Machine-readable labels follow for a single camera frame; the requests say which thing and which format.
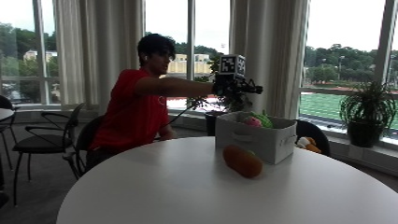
cardboard box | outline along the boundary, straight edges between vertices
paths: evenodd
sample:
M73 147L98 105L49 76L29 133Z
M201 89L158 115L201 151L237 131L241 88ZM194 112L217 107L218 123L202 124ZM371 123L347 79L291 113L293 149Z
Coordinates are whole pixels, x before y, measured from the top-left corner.
M237 145L251 150L265 162L278 164L294 152L295 121L269 117L274 127L267 129L241 123L249 115L249 112L234 112L218 116L215 147Z

man's hand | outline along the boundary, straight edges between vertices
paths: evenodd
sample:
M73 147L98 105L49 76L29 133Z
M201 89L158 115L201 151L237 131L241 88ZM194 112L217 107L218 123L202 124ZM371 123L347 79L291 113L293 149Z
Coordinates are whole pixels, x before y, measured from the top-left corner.
M160 136L161 136L161 138L160 138L161 141L177 138L177 133L172 129L170 125L166 125L160 129Z

dark hair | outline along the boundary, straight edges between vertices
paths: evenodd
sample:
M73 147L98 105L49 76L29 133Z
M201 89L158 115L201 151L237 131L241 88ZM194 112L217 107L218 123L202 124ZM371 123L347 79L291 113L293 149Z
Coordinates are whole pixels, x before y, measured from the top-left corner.
M169 37L165 37L158 34L150 34L141 38L137 46L138 57L141 53L145 53L150 56L153 53L165 55L166 53L176 59L176 48L174 40Z

window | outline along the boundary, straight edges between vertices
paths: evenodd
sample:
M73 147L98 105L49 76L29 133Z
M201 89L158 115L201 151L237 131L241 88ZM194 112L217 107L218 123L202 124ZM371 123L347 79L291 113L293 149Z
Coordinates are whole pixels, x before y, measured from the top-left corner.
M161 22L160 15L166 11L173 12L166 13L169 22ZM207 62L211 57L221 52L227 53L229 13L229 0L145 0L145 33L170 36L176 40L177 55L169 64L169 77L193 79L210 74ZM190 15L194 15L193 22L188 20ZM189 55L189 45L194 48L193 55ZM169 97L168 106L172 109L185 109L185 98Z
M388 56L388 79L385 79L383 69L377 69L387 64L379 59L388 54L390 40L381 38L381 34L392 32L386 27L394 23L394 18L388 18L394 13L385 11L385 4L392 5L392 2L311 0L299 89L301 118L339 127L339 100L350 87L370 79L396 82L396 50L392 49Z
M0 1L1 94L14 103L60 104L53 24L50 0Z
M194 77L209 76L211 72L209 62L221 53L229 53L229 24L230 0L197 1ZM198 108L197 111L218 109L215 96L210 95L207 102L211 105Z

black chair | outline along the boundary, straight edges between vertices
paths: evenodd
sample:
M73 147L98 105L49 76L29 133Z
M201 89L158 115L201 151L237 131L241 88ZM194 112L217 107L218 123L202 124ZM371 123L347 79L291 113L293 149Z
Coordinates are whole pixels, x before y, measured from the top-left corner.
M86 151L89 148L89 145L92 143L92 140L96 136L96 132L98 130L98 127L102 122L104 115L98 116L96 119L93 119L82 128L80 131L77 141L76 141L76 150L74 152L69 152L64 155L64 160L68 161L72 172L78 178L84 175L85 173L85 163L82 162L81 159L81 151Z
M4 136L4 131L5 130L10 131L10 135L12 135L12 138L13 138L13 144L16 144L16 138L14 138L14 133L13 133L13 129L12 129L12 124L13 124L13 121L14 121L16 110L20 107L13 106L10 100L5 96L0 95L0 108L13 110L12 117L9 119L5 119L0 123L0 134L1 134L1 138L2 138L5 153L6 153L6 156L8 156L9 169L12 170L13 168L12 168L12 163L10 163L10 159L9 159L9 147L8 147L6 138Z
M29 161L30 154L53 154L53 153L66 153L66 149L69 147L74 147L73 145L73 136L74 136L74 127L78 125L78 114L84 107L85 103L77 105L73 109L70 116L64 116L56 113L42 113L42 116L58 116L62 118L68 118L65 127L54 124L53 126L26 126L25 130L33 134L32 137L25 138L20 142L16 143L13 147L13 151L20 153L17 158L14 177L13 177L13 205L16 206L16 183L17 183L17 174L18 168L21 164L21 159L24 153L28 153L28 181L30 181L29 175Z
M297 140L301 137L310 137L315 142L315 146L322 150L325 156L331 155L331 147L329 144L327 136L323 134L322 130L306 120L295 119L295 134Z
M5 192L0 191L0 208L8 203L9 195Z

